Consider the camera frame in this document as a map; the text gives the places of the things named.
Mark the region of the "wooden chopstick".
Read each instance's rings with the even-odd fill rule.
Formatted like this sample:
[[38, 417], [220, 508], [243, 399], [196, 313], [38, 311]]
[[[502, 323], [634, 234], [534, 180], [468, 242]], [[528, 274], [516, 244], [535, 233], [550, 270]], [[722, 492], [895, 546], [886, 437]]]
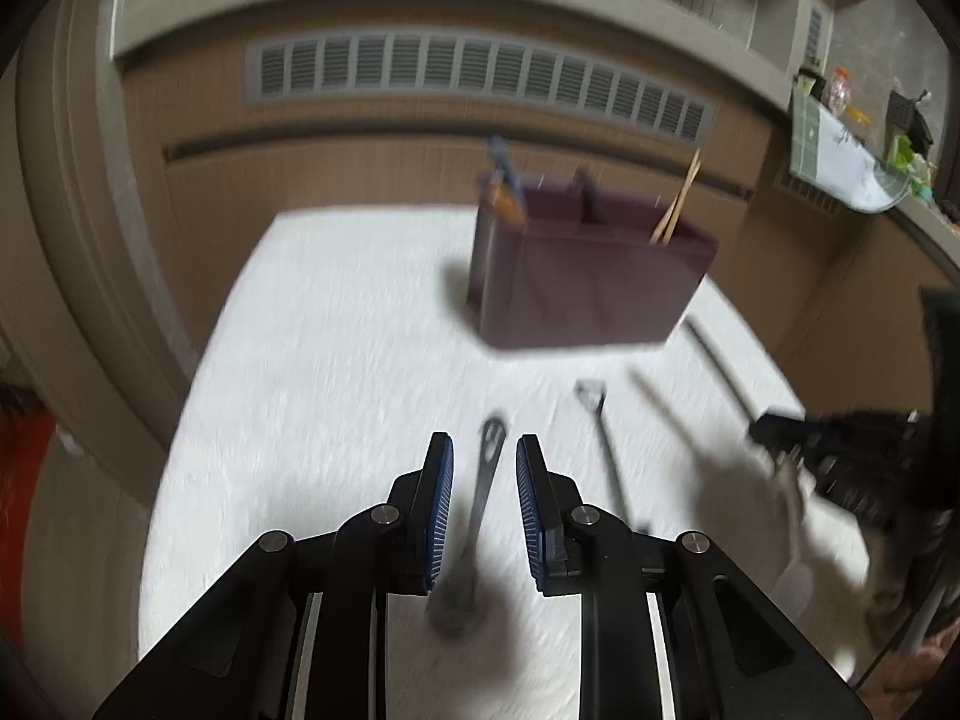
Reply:
[[664, 211], [664, 214], [661, 216], [658, 224], [656, 224], [654, 229], [652, 229], [651, 238], [649, 238], [649, 242], [651, 242], [651, 244], [667, 245], [670, 241], [672, 241], [675, 227], [677, 227], [677, 224], [679, 224], [680, 216], [682, 216], [686, 197], [688, 197], [690, 188], [693, 187], [693, 184], [697, 180], [700, 167], [701, 151], [697, 149], [695, 154], [693, 154], [692, 161], [690, 161], [688, 171], [686, 171], [685, 179], [683, 179], [682, 182], [682, 187], [680, 188], [679, 192], [677, 192], [677, 195], [675, 195], [675, 199], [672, 200], [669, 208]]
[[679, 213], [685, 192], [686, 188], [682, 188], [682, 190], [675, 195], [674, 200], [670, 202], [670, 205], [661, 216], [658, 224], [652, 229], [651, 238], [649, 238], [651, 244], [663, 244], [669, 241], [669, 232], [675, 227], [675, 218], [677, 218], [677, 213]]

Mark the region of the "red object at left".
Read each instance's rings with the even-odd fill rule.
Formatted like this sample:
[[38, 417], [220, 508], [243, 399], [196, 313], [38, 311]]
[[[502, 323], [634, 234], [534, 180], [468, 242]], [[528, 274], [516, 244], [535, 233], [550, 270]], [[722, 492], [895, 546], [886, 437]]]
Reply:
[[2, 601], [20, 598], [29, 512], [55, 418], [26, 387], [2, 385]]

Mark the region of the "white plastic spoon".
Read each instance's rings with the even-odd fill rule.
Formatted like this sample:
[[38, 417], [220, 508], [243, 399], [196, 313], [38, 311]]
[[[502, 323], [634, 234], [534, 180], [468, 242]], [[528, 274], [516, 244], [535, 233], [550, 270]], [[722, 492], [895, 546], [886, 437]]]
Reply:
[[799, 468], [797, 463], [787, 455], [778, 458], [775, 481], [786, 514], [788, 561], [778, 575], [770, 596], [791, 621], [799, 621], [811, 603], [812, 593], [814, 593], [814, 571], [805, 561], [805, 504], [802, 489], [800, 489]]

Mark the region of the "grey ventilation grille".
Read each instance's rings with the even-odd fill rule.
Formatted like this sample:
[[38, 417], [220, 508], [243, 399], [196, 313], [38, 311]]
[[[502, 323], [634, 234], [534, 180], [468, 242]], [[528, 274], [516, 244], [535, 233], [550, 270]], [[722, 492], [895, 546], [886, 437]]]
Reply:
[[252, 103], [347, 94], [493, 99], [701, 146], [715, 106], [661, 78], [555, 44], [439, 28], [305, 32], [245, 46]]

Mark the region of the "black thin utensil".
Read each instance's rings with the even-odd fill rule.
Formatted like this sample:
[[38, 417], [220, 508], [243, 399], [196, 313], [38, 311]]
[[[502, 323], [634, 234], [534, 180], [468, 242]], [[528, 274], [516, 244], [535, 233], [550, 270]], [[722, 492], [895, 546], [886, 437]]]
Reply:
[[685, 317], [685, 319], [683, 319], [683, 327], [685, 327], [688, 335], [690, 335], [693, 341], [700, 347], [704, 357], [708, 359], [711, 367], [715, 369], [716, 374], [718, 374], [719, 378], [724, 382], [724, 385], [726, 385], [729, 394], [731, 394], [731, 397], [736, 402], [737, 408], [739, 408], [739, 411], [742, 413], [743, 419], [747, 422], [754, 421], [754, 405], [750, 403], [745, 390], [740, 387], [740, 382], [736, 376], [734, 376], [734, 371], [732, 371], [731, 367], [727, 366], [726, 361], [722, 359], [715, 345], [711, 343], [709, 338], [704, 334], [703, 328], [698, 325], [698, 322], [693, 319], [693, 317]]

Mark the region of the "blue handled utensil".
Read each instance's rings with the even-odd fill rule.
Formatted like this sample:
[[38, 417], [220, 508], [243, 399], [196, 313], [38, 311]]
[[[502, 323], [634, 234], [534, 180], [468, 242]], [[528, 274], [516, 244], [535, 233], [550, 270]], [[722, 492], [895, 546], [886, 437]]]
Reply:
[[494, 169], [500, 172], [501, 179], [509, 187], [512, 195], [520, 199], [524, 195], [523, 183], [519, 179], [519, 172], [514, 167], [505, 138], [500, 135], [491, 135], [487, 142], [487, 153], [493, 161]]

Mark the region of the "metal shovel-shaped spoon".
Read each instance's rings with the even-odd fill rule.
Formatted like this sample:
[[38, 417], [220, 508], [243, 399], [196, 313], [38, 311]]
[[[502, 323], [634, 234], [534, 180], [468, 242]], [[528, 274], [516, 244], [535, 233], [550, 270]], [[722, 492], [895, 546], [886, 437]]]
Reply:
[[605, 476], [607, 476], [608, 490], [612, 496], [613, 513], [620, 520], [630, 525], [635, 532], [647, 535], [649, 527], [646, 522], [636, 520], [631, 515], [630, 505], [626, 500], [625, 488], [623, 487], [622, 473], [620, 473], [619, 462], [613, 449], [612, 440], [608, 433], [607, 422], [604, 418], [605, 400], [607, 400], [607, 385], [603, 380], [597, 379], [579, 379], [574, 384], [574, 395], [579, 403], [586, 408], [586, 411], [592, 416], [594, 427], [596, 427], [601, 454], [604, 459]]

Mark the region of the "green checked cloth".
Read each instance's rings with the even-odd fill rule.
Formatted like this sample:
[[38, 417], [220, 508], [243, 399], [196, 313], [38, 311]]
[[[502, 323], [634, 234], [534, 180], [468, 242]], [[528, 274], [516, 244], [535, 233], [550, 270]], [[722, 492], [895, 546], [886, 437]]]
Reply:
[[907, 174], [879, 161], [810, 94], [791, 93], [789, 174], [851, 210], [885, 213], [910, 192]]

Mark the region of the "wooden spoon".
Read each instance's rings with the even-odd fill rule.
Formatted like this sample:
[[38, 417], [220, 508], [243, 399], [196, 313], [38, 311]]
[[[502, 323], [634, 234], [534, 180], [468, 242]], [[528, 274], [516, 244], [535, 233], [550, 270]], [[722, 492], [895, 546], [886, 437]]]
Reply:
[[485, 188], [483, 202], [493, 213], [503, 220], [509, 226], [523, 229], [527, 223], [527, 215], [519, 200], [514, 197], [509, 185], [500, 179], [494, 177]]

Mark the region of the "orange capped bottle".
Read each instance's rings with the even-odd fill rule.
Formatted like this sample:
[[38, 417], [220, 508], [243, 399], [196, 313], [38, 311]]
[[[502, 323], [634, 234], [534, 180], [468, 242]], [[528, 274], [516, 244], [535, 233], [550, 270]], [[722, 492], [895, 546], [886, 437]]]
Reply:
[[835, 117], [841, 117], [848, 109], [850, 99], [850, 72], [844, 67], [836, 67], [823, 91], [822, 103]]

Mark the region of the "dark purple utensil caddy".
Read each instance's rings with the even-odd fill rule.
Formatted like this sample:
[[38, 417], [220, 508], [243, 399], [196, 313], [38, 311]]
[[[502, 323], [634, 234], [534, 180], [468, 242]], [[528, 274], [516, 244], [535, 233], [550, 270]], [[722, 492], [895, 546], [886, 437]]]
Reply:
[[480, 181], [467, 305], [501, 351], [659, 344], [679, 323], [718, 253], [682, 221], [651, 241], [661, 200], [573, 181], [527, 181], [526, 221], [494, 210]]

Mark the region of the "metal spoon with white ball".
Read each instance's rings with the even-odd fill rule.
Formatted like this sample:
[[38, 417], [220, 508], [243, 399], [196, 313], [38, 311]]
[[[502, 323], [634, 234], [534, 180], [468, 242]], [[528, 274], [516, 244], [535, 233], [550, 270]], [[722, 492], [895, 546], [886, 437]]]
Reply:
[[441, 574], [428, 600], [428, 621], [444, 639], [466, 637], [482, 617], [482, 603], [478, 600], [477, 541], [506, 437], [508, 423], [500, 413], [493, 413], [483, 421], [464, 544], [452, 567]]

